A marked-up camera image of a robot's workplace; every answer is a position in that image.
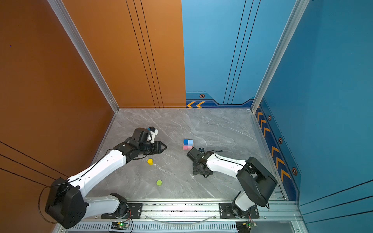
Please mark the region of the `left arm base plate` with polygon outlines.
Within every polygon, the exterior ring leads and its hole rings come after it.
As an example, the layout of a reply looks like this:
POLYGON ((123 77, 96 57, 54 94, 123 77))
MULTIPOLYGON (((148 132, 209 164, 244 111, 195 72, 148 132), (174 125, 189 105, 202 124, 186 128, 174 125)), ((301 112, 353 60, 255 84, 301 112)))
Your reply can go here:
POLYGON ((101 219, 140 219, 142 207, 141 203, 121 203, 114 213, 102 214, 101 219))

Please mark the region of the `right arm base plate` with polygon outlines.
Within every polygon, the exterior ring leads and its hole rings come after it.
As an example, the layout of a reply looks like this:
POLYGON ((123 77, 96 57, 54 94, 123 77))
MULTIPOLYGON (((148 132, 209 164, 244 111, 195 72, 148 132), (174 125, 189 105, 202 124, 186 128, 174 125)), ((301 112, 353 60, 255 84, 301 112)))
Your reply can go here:
POLYGON ((219 203, 219 214, 221 219, 228 219, 228 218, 251 218, 251 219, 259 219, 259 211, 257 206, 254 205, 250 207, 248 210, 243 211, 233 205, 232 203, 219 203))

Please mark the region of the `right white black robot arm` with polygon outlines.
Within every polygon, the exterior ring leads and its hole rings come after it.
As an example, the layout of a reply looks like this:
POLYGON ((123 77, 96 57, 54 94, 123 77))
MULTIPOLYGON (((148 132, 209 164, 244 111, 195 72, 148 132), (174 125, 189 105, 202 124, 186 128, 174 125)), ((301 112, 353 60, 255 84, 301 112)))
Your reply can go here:
POLYGON ((192 148, 187 157, 192 161, 193 175, 207 178, 218 172, 238 180, 243 191, 231 203, 235 217, 246 217, 253 206, 270 208, 269 199, 278 181, 256 158, 231 159, 218 155, 216 150, 197 148, 192 148))

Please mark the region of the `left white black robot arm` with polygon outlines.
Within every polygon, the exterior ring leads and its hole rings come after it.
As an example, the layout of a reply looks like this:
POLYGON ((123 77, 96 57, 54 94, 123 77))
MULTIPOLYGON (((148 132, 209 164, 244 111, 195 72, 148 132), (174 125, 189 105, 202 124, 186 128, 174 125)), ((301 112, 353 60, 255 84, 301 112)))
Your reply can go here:
POLYGON ((157 134, 158 130, 154 127, 136 128, 131 137, 110 149, 108 154, 86 170, 66 180, 55 180, 48 187, 45 213, 67 229, 97 215, 126 218, 129 207, 123 196, 112 193, 89 198, 87 195, 99 182, 130 161, 161 154, 167 146, 155 140, 157 134))

